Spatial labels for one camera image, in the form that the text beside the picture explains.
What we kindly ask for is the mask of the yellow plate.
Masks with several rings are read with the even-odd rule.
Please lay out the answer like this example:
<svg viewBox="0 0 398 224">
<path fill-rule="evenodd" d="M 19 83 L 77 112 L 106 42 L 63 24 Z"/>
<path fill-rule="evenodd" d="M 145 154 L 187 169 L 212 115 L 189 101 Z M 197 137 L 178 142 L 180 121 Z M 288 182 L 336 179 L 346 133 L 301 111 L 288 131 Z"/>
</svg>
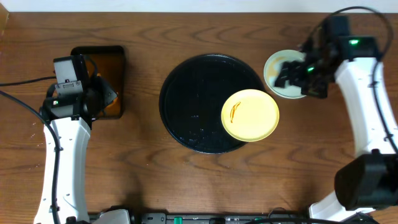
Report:
<svg viewBox="0 0 398 224">
<path fill-rule="evenodd" d="M 275 100 L 255 89 L 234 93 L 221 109 L 221 123 L 225 131 L 244 142 L 268 137 L 276 129 L 279 118 L 279 107 Z"/>
</svg>

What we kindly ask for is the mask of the orange green sponge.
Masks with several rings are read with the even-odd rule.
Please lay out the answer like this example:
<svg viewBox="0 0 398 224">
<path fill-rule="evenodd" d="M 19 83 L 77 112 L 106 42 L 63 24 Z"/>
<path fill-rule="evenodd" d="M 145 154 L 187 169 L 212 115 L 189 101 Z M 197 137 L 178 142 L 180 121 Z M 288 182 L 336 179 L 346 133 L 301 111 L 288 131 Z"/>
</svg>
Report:
<svg viewBox="0 0 398 224">
<path fill-rule="evenodd" d="M 106 107 L 106 109 L 112 108 L 118 102 L 118 96 Z"/>
</svg>

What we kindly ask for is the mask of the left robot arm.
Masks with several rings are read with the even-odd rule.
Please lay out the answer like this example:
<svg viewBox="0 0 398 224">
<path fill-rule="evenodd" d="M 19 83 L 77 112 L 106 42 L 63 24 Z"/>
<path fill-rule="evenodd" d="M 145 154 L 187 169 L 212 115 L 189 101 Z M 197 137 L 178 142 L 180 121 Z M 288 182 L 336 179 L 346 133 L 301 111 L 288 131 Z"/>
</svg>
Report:
<svg viewBox="0 0 398 224">
<path fill-rule="evenodd" d="M 94 121 L 123 114 L 126 57 L 83 53 L 53 61 L 56 83 L 40 107 L 46 160 L 34 223 L 89 223 L 85 200 L 86 150 Z"/>
</svg>

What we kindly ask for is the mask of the green plate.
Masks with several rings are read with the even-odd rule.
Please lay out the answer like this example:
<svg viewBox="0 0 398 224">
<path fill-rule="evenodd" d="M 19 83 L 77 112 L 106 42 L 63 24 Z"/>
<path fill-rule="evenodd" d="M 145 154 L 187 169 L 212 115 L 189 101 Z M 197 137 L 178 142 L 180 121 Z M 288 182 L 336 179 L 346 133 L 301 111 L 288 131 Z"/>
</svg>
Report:
<svg viewBox="0 0 398 224">
<path fill-rule="evenodd" d="M 296 100 L 304 98 L 305 95 L 301 94 L 301 89 L 297 86 L 289 85 L 287 82 L 284 88 L 275 87 L 274 83 L 279 75 L 284 62 L 299 61 L 303 62 L 305 59 L 305 54 L 296 50 L 281 50 L 272 54 L 264 66 L 264 80 L 266 85 L 274 92 L 276 95 Z"/>
</svg>

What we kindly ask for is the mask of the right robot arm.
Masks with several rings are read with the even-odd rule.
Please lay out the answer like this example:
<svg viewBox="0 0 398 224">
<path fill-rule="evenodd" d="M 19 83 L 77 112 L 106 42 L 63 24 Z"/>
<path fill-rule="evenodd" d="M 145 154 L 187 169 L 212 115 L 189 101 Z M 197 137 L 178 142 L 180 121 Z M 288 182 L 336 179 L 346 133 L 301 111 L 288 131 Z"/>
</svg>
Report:
<svg viewBox="0 0 398 224">
<path fill-rule="evenodd" d="M 297 87 L 326 98 L 336 83 L 345 99 L 355 158 L 335 175 L 334 190 L 312 204 L 314 220 L 343 222 L 397 205 L 397 122 L 383 75 L 385 50 L 371 36 L 353 35 L 347 16 L 332 14 L 310 34 L 303 59 L 282 62 L 272 82 L 276 93 Z"/>
</svg>

